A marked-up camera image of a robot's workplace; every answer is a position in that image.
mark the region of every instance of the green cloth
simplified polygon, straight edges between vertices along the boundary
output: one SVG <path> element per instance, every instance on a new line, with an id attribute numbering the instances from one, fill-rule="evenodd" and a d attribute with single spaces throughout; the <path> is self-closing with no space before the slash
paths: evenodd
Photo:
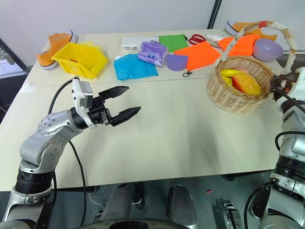
<path id="1" fill-rule="evenodd" d="M 159 42 L 168 48 L 168 52 L 174 52 L 188 46 L 183 34 L 159 36 Z"/>

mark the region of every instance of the purple plastic bag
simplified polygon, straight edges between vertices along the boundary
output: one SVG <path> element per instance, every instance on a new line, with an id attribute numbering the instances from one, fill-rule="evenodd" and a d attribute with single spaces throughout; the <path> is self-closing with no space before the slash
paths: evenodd
<path id="1" fill-rule="evenodd" d="M 162 67 L 167 53 L 168 49 L 159 42 L 143 42 L 141 51 L 138 53 L 138 59 Z"/>

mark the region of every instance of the white box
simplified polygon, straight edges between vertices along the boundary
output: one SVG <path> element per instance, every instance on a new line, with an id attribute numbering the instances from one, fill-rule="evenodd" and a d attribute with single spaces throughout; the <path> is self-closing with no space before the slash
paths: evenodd
<path id="1" fill-rule="evenodd" d="M 125 52 L 138 52 L 143 42 L 157 41 L 159 37 L 123 37 L 122 50 Z"/>

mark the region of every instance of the purple bowl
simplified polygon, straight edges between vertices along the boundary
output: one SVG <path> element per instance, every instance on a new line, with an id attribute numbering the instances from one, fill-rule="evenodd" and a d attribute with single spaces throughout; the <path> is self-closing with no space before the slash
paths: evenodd
<path id="1" fill-rule="evenodd" d="M 183 55 L 167 54 L 166 65 L 173 71 L 182 71 L 186 68 L 188 58 L 188 56 Z"/>
<path id="2" fill-rule="evenodd" d="M 282 46 L 270 39 L 261 38 L 254 44 L 253 55 L 261 61 L 273 61 L 283 53 Z"/>

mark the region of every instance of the mango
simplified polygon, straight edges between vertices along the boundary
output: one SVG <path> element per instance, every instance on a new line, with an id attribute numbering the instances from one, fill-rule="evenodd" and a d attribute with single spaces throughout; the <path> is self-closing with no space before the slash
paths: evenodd
<path id="1" fill-rule="evenodd" d="M 261 95 L 262 88 L 255 78 L 247 73 L 237 73 L 232 78 L 232 85 L 238 91 L 250 95 Z"/>

